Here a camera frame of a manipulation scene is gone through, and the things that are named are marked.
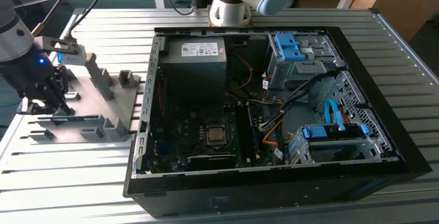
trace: slotted aluminum table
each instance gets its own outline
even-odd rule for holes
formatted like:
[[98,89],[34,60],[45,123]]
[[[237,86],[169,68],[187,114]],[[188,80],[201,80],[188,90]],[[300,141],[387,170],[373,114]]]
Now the slotted aluminum table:
[[[68,26],[78,15],[70,18]],[[110,73],[144,75],[155,27],[207,26],[207,11],[93,10],[73,36]],[[380,14],[368,10],[295,9],[255,14],[255,26],[339,26],[433,172],[352,203],[156,220],[123,197],[131,142],[32,144],[20,139],[32,117],[16,116],[0,143],[0,223],[148,221],[401,223],[439,220],[439,81]],[[137,130],[141,90],[132,113]]]

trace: orange cable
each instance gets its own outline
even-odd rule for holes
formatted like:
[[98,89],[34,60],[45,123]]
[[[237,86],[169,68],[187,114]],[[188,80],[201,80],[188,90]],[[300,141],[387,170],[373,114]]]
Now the orange cable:
[[245,85],[248,85],[248,83],[251,82],[252,77],[253,77],[253,69],[252,69],[252,66],[248,64],[248,62],[243,59],[243,57],[240,57],[240,56],[239,56],[237,54],[235,54],[235,53],[227,53],[227,54],[229,54],[229,55],[235,56],[236,58],[239,58],[240,61],[247,65],[247,67],[248,67],[248,71],[249,71],[249,76],[248,76],[248,80],[247,80],[247,82],[245,82],[241,86],[239,86],[239,87],[233,87],[233,88],[229,88],[229,89],[228,89],[228,91],[233,91],[233,90],[237,90],[237,89],[243,88]]
[[272,127],[272,129],[269,130],[269,132],[267,133],[265,137],[261,140],[261,143],[267,142],[267,138],[269,137],[269,134],[273,132],[273,130],[276,129],[276,127],[279,126],[280,122],[283,121],[284,117],[281,117],[281,119],[277,121],[277,123],[275,124],[275,126]]

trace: white table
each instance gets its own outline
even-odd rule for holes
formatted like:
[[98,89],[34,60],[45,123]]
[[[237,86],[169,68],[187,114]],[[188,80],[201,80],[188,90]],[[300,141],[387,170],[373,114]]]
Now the white table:
[[[288,9],[272,17],[255,14],[253,25],[340,27],[433,172],[351,203],[155,220],[123,197],[131,142],[32,144],[20,139],[32,117],[16,116],[0,142],[0,223],[437,222],[439,80],[383,17],[368,10]],[[93,10],[73,36],[96,53],[98,67],[145,75],[157,26],[208,26],[207,11],[180,17],[171,9]],[[137,106],[132,131],[139,112]]]

